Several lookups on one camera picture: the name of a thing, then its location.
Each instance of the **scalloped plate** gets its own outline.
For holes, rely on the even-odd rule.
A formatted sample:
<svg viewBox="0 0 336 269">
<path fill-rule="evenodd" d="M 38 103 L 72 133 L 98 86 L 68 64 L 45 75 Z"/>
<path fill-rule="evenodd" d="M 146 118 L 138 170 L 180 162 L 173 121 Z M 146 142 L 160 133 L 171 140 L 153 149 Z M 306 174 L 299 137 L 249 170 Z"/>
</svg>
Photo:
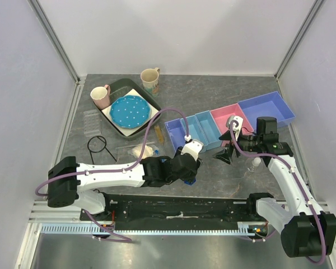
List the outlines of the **scalloped plate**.
<svg viewBox="0 0 336 269">
<path fill-rule="evenodd" d="M 118 98 L 111 106 L 112 121 L 122 128 L 142 126 L 151 115 L 151 108 L 145 99 L 135 95 Z"/>
</svg>

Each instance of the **blue bin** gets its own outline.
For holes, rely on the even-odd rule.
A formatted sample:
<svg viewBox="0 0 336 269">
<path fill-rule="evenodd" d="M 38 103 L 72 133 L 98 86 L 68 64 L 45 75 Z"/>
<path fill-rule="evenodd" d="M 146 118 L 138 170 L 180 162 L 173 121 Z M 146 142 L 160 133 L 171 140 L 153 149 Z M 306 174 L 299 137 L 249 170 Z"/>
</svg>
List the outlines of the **blue bin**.
<svg viewBox="0 0 336 269">
<path fill-rule="evenodd" d="M 189 116 L 186 118 L 188 121 L 188 126 L 189 126 L 189 134 L 192 136 L 192 139 L 197 139 L 199 140 L 201 143 L 204 144 L 203 148 L 202 148 L 202 152 L 205 152 L 207 150 L 207 146 L 208 146 L 208 141 L 203 133 L 203 130 L 201 129 L 199 122 L 196 118 L 196 116 Z M 180 119 L 181 124 L 183 125 L 184 130 L 186 131 L 185 128 L 185 122 L 183 119 Z"/>
<path fill-rule="evenodd" d="M 178 147 L 183 147 L 185 145 L 185 131 L 183 129 L 183 125 L 181 125 L 179 119 L 174 119 L 166 122 L 165 126 L 168 131 L 170 141 L 172 142 L 174 152 L 176 152 Z"/>
<path fill-rule="evenodd" d="M 275 91 L 238 102 L 253 129 L 256 131 L 257 117 L 274 117 L 278 128 L 289 125 L 295 118 L 294 113 Z"/>
<path fill-rule="evenodd" d="M 220 147 L 222 145 L 222 141 L 219 140 L 221 134 L 213 119 L 212 113 L 210 111 L 204 111 L 197 113 L 195 116 L 208 141 L 207 150 Z"/>
</svg>

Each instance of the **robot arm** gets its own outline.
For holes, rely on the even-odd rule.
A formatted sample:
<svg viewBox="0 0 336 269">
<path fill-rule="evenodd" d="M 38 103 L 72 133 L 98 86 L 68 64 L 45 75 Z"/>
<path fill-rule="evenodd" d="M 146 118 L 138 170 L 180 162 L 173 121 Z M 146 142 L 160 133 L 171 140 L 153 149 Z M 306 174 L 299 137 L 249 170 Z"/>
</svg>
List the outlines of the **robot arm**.
<svg viewBox="0 0 336 269">
<path fill-rule="evenodd" d="M 114 186 L 162 187 L 181 179 L 193 182 L 201 165 L 198 158 L 203 144 L 192 140 L 178 148 L 174 158 L 168 156 L 148 157 L 130 170 L 130 164 L 90 165 L 78 164 L 75 157 L 66 157 L 49 171 L 49 179 L 58 175 L 79 172 L 49 183 L 48 206 L 65 207 L 74 205 L 91 214 L 105 210 L 106 203 L 102 193 L 92 189 Z M 115 173 L 102 173 L 103 170 L 121 170 Z"/>
<path fill-rule="evenodd" d="M 291 169 L 281 161 L 271 156 L 263 156 L 262 159 L 270 172 L 274 175 L 282 193 L 287 201 L 287 208 L 282 208 L 269 193 L 254 193 L 247 200 L 248 213 L 260 215 L 280 233 L 284 251 L 289 257 L 316 256 L 321 254 L 321 242 L 318 227 L 313 216 L 312 209 L 318 215 L 324 233 L 326 255 L 331 254 L 336 236 L 336 217 L 327 214 L 316 202 L 297 170 L 295 158 L 285 142 L 279 142 L 277 132 L 277 120 L 272 117 L 260 117 L 256 123 L 256 135 L 244 136 L 241 134 L 242 119 L 232 116 L 227 122 L 230 126 L 232 120 L 237 120 L 238 125 L 233 123 L 233 131 L 243 151 L 273 154 L 286 161 Z M 221 140 L 231 141 L 230 131 L 220 137 Z M 215 157 L 230 164 L 232 153 L 236 150 L 233 143 L 227 144 L 226 148 Z"/>
</svg>

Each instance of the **pink mug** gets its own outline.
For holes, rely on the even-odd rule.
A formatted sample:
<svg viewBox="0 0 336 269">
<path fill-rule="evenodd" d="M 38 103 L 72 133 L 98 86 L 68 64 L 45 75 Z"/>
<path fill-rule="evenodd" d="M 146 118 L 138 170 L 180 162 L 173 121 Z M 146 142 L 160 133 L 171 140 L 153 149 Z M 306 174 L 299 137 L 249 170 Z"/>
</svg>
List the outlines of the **pink mug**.
<svg viewBox="0 0 336 269">
<path fill-rule="evenodd" d="M 100 110 L 109 107 L 109 105 L 111 104 L 110 92 L 110 85 L 105 85 L 104 87 L 95 87 L 91 91 L 91 98 L 94 101 L 96 107 L 98 107 Z"/>
</svg>

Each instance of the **white bottle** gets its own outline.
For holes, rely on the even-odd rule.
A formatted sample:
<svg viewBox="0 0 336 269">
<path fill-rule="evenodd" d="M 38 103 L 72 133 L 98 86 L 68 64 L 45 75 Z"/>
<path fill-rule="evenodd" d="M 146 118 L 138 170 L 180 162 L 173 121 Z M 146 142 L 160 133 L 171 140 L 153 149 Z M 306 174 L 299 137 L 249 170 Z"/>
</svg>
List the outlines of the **white bottle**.
<svg viewBox="0 0 336 269">
<path fill-rule="evenodd" d="M 248 158 L 245 162 L 246 166 L 248 167 L 248 173 L 252 174 L 261 169 L 262 160 L 259 157 L 256 158 Z"/>
</svg>

